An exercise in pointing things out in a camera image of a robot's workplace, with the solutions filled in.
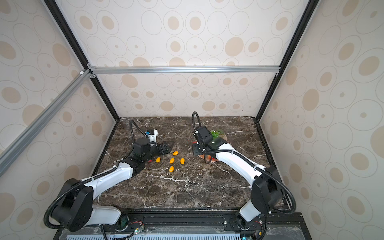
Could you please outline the pink scalloped fruit bowl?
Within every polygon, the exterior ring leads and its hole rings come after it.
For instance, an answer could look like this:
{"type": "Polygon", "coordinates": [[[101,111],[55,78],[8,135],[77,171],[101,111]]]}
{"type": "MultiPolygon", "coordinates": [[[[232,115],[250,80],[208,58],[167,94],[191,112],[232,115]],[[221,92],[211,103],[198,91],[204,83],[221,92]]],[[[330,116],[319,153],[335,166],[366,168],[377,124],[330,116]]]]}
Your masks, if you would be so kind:
{"type": "MultiPolygon", "coordinates": [[[[221,135],[218,135],[216,138],[214,138],[214,140],[217,140],[218,138],[221,138],[223,139],[224,141],[228,141],[228,138],[226,135],[224,134],[221,134],[221,135]]],[[[214,158],[213,156],[211,155],[199,155],[199,158],[203,159],[204,162],[206,164],[209,164],[209,163],[213,163],[213,162],[218,162],[219,160],[214,158]]]]}

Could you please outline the green grape bunch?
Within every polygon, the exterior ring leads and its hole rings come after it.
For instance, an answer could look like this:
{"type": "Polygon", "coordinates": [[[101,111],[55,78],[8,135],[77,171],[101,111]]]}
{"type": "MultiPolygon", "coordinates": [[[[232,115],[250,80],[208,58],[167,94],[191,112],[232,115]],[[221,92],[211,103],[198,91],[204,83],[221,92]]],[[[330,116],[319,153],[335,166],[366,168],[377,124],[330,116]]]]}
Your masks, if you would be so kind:
{"type": "Polygon", "coordinates": [[[220,136],[224,136],[225,135],[222,131],[211,130],[210,133],[213,136],[213,139],[216,139],[216,138],[218,138],[220,136]]]}

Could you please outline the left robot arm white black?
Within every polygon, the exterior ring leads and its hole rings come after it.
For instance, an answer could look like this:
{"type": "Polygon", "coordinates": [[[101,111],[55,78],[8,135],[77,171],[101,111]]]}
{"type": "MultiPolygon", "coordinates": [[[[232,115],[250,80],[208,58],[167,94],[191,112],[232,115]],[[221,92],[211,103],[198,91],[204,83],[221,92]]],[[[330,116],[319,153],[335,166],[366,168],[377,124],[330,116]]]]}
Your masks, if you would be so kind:
{"type": "Polygon", "coordinates": [[[94,200],[115,185],[138,175],[146,163],[170,154],[174,142],[157,142],[157,130],[141,132],[143,137],[132,138],[131,151],[111,169],[86,179],[71,178],[65,182],[57,198],[47,208],[43,223],[49,229],[76,232],[85,226],[115,225],[122,210],[113,206],[97,206],[94,200]]]}

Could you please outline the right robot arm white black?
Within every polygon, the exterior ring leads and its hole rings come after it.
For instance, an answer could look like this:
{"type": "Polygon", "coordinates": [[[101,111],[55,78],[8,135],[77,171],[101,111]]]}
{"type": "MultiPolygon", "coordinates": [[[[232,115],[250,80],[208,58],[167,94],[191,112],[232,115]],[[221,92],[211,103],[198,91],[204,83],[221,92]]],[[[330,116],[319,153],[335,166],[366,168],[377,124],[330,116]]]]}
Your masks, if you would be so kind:
{"type": "Polygon", "coordinates": [[[282,183],[276,168],[257,164],[238,152],[221,137],[214,137],[202,125],[197,112],[192,113],[193,154],[202,157],[206,164],[213,160],[225,163],[240,174],[251,187],[251,198],[237,212],[237,222],[241,229],[248,229],[256,217],[267,216],[271,211],[282,214],[296,212],[297,203],[288,187],[282,183]]]}

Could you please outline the horizontal aluminium rail back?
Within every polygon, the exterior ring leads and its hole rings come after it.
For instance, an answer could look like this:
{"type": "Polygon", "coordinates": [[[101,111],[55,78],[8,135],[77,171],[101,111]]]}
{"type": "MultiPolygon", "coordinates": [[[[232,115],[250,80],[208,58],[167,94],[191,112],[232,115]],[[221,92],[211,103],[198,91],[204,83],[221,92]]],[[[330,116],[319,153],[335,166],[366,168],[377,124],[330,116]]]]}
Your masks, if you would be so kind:
{"type": "Polygon", "coordinates": [[[94,74],[278,73],[279,66],[91,67],[94,74]]]}

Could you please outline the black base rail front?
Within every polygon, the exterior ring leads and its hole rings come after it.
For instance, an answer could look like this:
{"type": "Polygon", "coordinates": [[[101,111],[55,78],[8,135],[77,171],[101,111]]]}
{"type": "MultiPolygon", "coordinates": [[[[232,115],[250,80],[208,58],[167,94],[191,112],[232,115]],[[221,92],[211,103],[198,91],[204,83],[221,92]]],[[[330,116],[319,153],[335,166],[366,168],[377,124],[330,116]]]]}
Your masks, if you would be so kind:
{"type": "Polygon", "coordinates": [[[92,224],[56,240],[310,240],[303,215],[254,218],[241,223],[238,209],[124,209],[114,225],[92,224]]]}

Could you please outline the black frame post left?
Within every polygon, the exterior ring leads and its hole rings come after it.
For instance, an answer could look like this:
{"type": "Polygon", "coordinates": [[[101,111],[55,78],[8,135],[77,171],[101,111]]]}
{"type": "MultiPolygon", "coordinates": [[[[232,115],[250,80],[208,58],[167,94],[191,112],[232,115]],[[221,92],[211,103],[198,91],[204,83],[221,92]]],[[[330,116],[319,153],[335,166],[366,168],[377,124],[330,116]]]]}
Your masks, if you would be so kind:
{"type": "MultiPolygon", "coordinates": [[[[44,0],[44,4],[47,6],[49,12],[51,13],[53,19],[55,20],[56,24],[59,26],[61,32],[63,33],[64,37],[66,38],[67,42],[69,43],[70,47],[72,48],[73,52],[75,53],[75,56],[80,61],[80,64],[85,70],[89,70],[92,74],[93,71],[89,67],[89,61],[79,44],[77,38],[75,37],[74,33],[72,32],[69,24],[65,20],[64,15],[62,14],[61,10],[59,9],[59,5],[56,3],[56,1],[51,0],[44,0]]],[[[115,110],[115,108],[112,105],[112,102],[110,101],[109,97],[106,94],[106,91],[102,87],[101,82],[99,81],[98,77],[93,74],[91,77],[91,81],[96,88],[98,94],[100,95],[101,99],[103,100],[104,104],[106,105],[108,111],[112,115],[113,119],[118,122],[120,120],[120,117],[115,110]]]]}

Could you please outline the black frame post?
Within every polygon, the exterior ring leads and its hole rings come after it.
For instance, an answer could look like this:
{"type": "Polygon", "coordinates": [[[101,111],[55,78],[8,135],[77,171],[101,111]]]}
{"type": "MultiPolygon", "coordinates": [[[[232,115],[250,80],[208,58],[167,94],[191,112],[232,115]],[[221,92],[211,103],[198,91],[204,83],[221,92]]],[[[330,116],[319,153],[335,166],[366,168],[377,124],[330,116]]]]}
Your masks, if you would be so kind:
{"type": "MultiPolygon", "coordinates": [[[[63,33],[64,37],[66,38],[67,42],[69,43],[70,47],[72,48],[73,52],[75,53],[75,56],[80,61],[80,64],[85,70],[89,70],[92,74],[93,71],[89,67],[89,61],[79,44],[77,38],[75,37],[74,33],[72,32],[69,24],[65,20],[64,15],[62,14],[61,10],[59,9],[59,5],[56,3],[56,1],[51,0],[44,0],[44,4],[47,6],[49,12],[51,13],[53,19],[55,20],[56,24],[59,26],[61,32],[63,33]]],[[[115,108],[112,105],[112,102],[110,101],[109,97],[106,94],[106,91],[102,87],[101,82],[99,81],[98,77],[93,74],[91,77],[91,81],[96,88],[98,94],[100,95],[101,99],[103,100],[104,104],[106,105],[108,111],[112,115],[113,119],[118,122],[120,120],[120,117],[115,110],[115,108]]]]}
{"type": "Polygon", "coordinates": [[[257,114],[257,116],[255,117],[255,123],[259,123],[264,112],[266,111],[267,109],[267,106],[269,105],[269,102],[306,30],[306,27],[308,25],[308,23],[310,22],[310,19],[314,13],[314,11],[316,10],[316,7],[318,6],[319,4],[319,0],[310,0],[308,1],[308,4],[304,10],[304,13],[302,15],[302,17],[300,18],[300,21],[298,23],[298,26],[293,34],[293,37],[288,45],[288,48],[283,56],[283,59],[280,63],[280,70],[279,72],[277,73],[277,75],[273,78],[273,81],[267,91],[267,94],[262,102],[262,105],[261,105],[261,108],[257,114]]]}

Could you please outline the diagonal aluminium rail left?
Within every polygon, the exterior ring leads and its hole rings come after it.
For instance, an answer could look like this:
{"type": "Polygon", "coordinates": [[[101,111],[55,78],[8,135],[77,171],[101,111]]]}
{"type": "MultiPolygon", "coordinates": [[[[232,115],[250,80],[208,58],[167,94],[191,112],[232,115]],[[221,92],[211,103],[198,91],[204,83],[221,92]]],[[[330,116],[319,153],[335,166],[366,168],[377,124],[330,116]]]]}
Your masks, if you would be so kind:
{"type": "Polygon", "coordinates": [[[59,112],[74,92],[91,77],[90,70],[84,70],[78,75],[43,112],[9,145],[1,154],[1,175],[3,175],[14,161],[20,156],[32,140],[41,132],[48,122],[59,112]]]}

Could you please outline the black frame post right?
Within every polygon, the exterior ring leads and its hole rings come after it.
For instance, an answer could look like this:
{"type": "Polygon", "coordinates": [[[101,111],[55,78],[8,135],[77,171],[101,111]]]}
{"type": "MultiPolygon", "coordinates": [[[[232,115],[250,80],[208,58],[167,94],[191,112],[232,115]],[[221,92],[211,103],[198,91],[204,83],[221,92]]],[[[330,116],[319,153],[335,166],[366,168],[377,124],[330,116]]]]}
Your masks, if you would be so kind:
{"type": "Polygon", "coordinates": [[[308,4],[304,10],[304,13],[302,15],[302,17],[300,18],[300,21],[298,23],[298,26],[293,34],[293,37],[288,45],[288,48],[283,56],[283,59],[280,63],[280,70],[279,72],[277,73],[277,75],[273,78],[273,81],[267,91],[267,94],[262,102],[262,105],[261,105],[261,108],[257,114],[257,116],[255,117],[255,123],[259,123],[264,112],[266,111],[267,109],[267,106],[269,105],[269,102],[306,30],[306,27],[308,25],[308,23],[310,22],[310,19],[314,13],[314,11],[316,10],[316,7],[318,6],[319,4],[319,0],[310,0],[308,1],[308,4]]]}

